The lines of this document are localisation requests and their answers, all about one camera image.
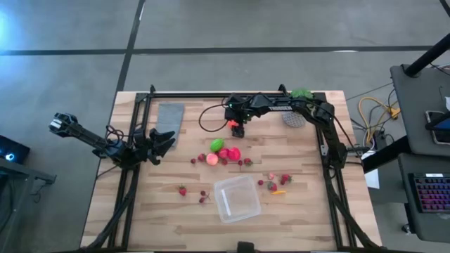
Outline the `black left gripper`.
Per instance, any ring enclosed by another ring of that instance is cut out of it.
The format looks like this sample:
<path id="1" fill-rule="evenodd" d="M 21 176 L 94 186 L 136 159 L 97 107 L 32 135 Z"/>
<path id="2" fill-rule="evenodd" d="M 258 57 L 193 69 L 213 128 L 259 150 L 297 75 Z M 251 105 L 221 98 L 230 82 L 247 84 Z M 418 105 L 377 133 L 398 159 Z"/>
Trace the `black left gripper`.
<path id="1" fill-rule="evenodd" d="M 164 157 L 175 142 L 175 131 L 158 132 L 151 129 L 149 135 L 143 129 L 137 129 L 133 133 L 134 154 L 140 162 L 150 162 L 159 165 L 157 156 Z"/>

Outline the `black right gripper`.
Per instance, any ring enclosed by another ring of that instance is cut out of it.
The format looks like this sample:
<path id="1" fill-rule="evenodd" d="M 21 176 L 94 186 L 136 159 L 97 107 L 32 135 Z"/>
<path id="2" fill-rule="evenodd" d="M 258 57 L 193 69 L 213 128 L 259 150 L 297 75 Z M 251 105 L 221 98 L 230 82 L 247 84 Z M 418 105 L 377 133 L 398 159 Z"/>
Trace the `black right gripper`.
<path id="1" fill-rule="evenodd" d="M 225 109 L 225 119 L 232 125 L 232 136 L 236 138 L 243 138 L 245 130 L 243 125 L 251 120 L 252 114 L 247 108 L 242 108 L 239 105 L 230 105 Z"/>

